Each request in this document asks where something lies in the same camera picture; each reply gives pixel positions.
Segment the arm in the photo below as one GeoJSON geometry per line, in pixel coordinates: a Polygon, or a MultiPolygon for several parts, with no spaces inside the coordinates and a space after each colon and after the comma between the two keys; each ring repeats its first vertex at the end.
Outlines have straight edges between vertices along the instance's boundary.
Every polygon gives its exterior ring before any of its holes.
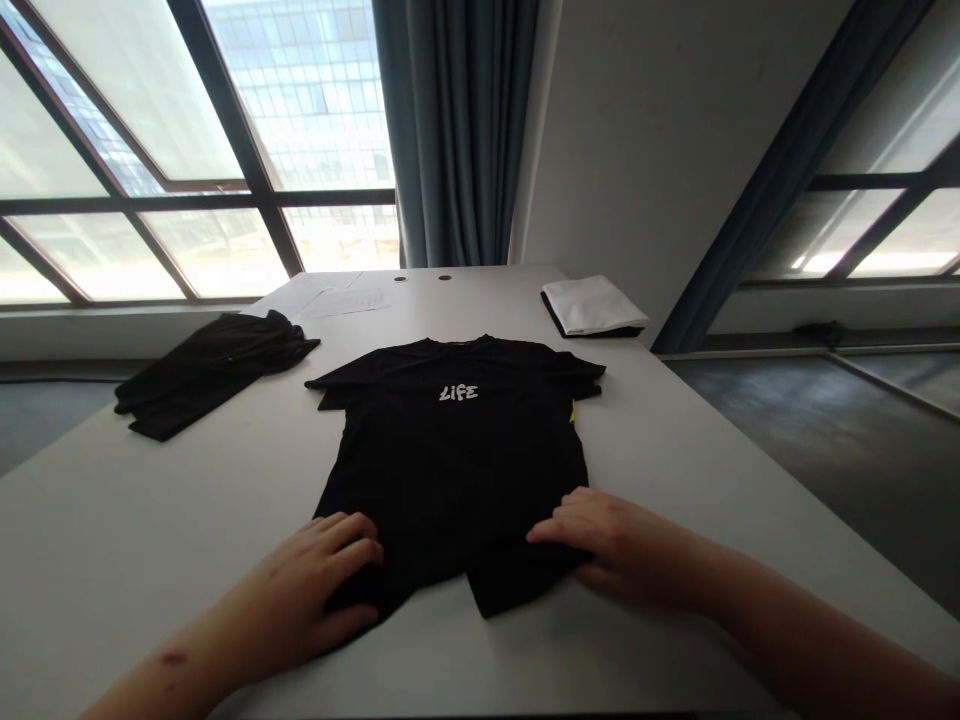
{"type": "Polygon", "coordinates": [[[624,500],[577,488],[528,540],[592,552],[577,574],[601,593],[716,621],[807,717],[960,718],[955,679],[760,563],[624,500]]]}
{"type": "Polygon", "coordinates": [[[360,514],[317,518],[219,602],[150,653],[81,720],[193,720],[245,685],[337,647],[377,621],[372,607],[323,604],[367,563],[383,562],[360,514]]]}

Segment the finger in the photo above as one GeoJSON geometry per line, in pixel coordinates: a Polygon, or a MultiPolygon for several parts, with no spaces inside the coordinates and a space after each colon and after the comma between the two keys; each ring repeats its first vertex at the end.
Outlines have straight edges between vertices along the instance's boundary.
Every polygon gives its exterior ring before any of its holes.
{"type": "Polygon", "coordinates": [[[369,563],[383,564],[383,545],[370,538],[357,540],[332,555],[324,567],[324,575],[327,580],[325,587],[327,597],[346,582],[347,578],[355,575],[360,568],[369,563]]]}
{"type": "Polygon", "coordinates": [[[552,517],[570,517],[570,518],[580,518],[581,520],[587,520],[588,517],[584,513],[584,503],[575,502],[569,505],[559,505],[553,509],[552,517]]]}
{"type": "Polygon", "coordinates": [[[376,540],[377,528],[366,515],[354,513],[325,530],[319,546],[327,554],[333,555],[340,548],[363,537],[376,540]]]}
{"type": "Polygon", "coordinates": [[[564,500],[566,500],[567,502],[583,502],[584,500],[590,500],[596,494],[597,493],[595,490],[591,490],[588,487],[584,487],[583,485],[580,485],[578,487],[575,487],[573,489],[573,492],[571,492],[569,495],[565,495],[564,500]]]}
{"type": "Polygon", "coordinates": [[[314,653],[322,653],[342,645],[365,627],[377,622],[379,613],[369,605],[355,605],[327,615],[311,633],[314,653]]]}
{"type": "Polygon", "coordinates": [[[564,495],[563,499],[560,500],[561,505],[582,505],[585,502],[590,502],[590,496],[581,495],[578,492],[572,492],[569,495],[564,495]]]}
{"type": "Polygon", "coordinates": [[[314,526],[315,526],[317,523],[319,523],[321,520],[323,520],[322,517],[314,518],[313,520],[311,520],[310,522],[308,522],[306,525],[301,525],[299,528],[297,528],[297,532],[295,532],[294,535],[296,535],[297,533],[306,532],[306,531],[309,530],[310,528],[314,527],[314,526]]]}
{"type": "Polygon", "coordinates": [[[346,513],[340,512],[340,513],[334,513],[330,517],[317,518],[317,524],[314,525],[314,529],[319,530],[320,532],[323,532],[324,530],[329,530],[337,523],[341,523],[344,520],[346,520],[348,517],[350,516],[347,515],[346,513]]]}
{"type": "Polygon", "coordinates": [[[593,552],[597,532],[590,523],[578,517],[555,517],[543,520],[527,533],[527,542],[558,542],[593,552]]]}
{"type": "Polygon", "coordinates": [[[626,600],[629,593],[619,575],[595,563],[585,563],[577,568],[577,580],[601,595],[617,600],[626,600]]]}

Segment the blue curtain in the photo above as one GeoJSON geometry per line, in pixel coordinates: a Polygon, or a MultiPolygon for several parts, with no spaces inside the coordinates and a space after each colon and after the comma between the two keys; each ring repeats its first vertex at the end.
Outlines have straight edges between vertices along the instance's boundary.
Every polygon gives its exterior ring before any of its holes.
{"type": "Polygon", "coordinates": [[[657,336],[694,352],[932,0],[857,0],[657,336]]]}
{"type": "Polygon", "coordinates": [[[507,262],[538,0],[373,0],[404,267],[507,262]]]}

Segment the white print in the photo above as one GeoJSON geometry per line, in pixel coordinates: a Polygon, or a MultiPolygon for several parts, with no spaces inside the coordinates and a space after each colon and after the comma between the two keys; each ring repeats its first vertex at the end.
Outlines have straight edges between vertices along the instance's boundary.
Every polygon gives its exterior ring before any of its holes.
{"type": "Polygon", "coordinates": [[[469,400],[470,398],[477,397],[477,394],[474,390],[477,389],[476,385],[450,385],[449,387],[444,385],[443,392],[440,393],[441,400],[469,400]]]}

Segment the large window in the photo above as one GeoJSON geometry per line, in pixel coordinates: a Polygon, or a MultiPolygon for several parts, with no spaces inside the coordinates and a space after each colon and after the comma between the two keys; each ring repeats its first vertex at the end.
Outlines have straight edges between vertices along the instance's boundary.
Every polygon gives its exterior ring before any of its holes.
{"type": "Polygon", "coordinates": [[[399,266],[370,0],[0,0],[0,305],[399,266]]]}
{"type": "Polygon", "coordinates": [[[844,128],[748,283],[953,282],[958,133],[960,2],[939,0],[844,128]]]}

